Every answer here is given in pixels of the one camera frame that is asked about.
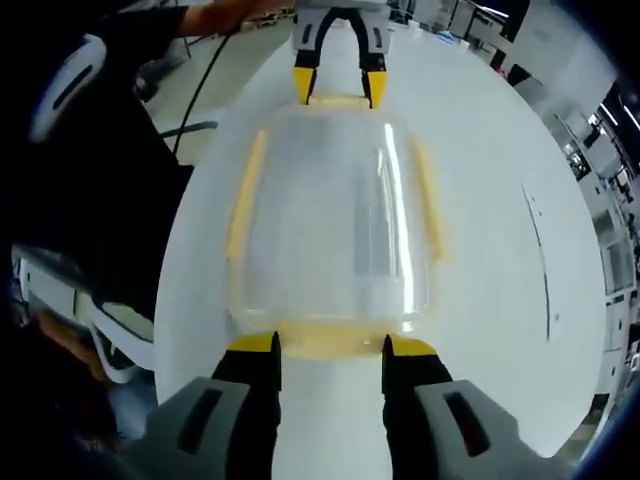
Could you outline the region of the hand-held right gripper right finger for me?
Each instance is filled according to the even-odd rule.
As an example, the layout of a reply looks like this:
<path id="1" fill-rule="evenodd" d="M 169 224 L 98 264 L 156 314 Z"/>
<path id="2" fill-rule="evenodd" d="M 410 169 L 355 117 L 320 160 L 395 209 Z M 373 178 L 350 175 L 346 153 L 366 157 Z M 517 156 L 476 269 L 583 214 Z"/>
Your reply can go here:
<path id="1" fill-rule="evenodd" d="M 455 380 L 436 350 L 386 336 L 383 424 L 395 479 L 562 479 L 564 464 L 519 435 L 516 419 L 468 380 Z"/>

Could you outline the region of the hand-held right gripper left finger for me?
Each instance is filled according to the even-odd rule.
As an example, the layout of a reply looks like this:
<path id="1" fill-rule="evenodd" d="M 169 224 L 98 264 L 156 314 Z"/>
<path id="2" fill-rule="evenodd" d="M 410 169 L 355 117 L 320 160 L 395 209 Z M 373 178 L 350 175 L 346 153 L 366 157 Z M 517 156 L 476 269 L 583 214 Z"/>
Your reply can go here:
<path id="1" fill-rule="evenodd" d="M 149 416 L 127 452 L 133 479 L 270 479 L 281 422 L 276 331 L 234 340 L 198 377 Z"/>

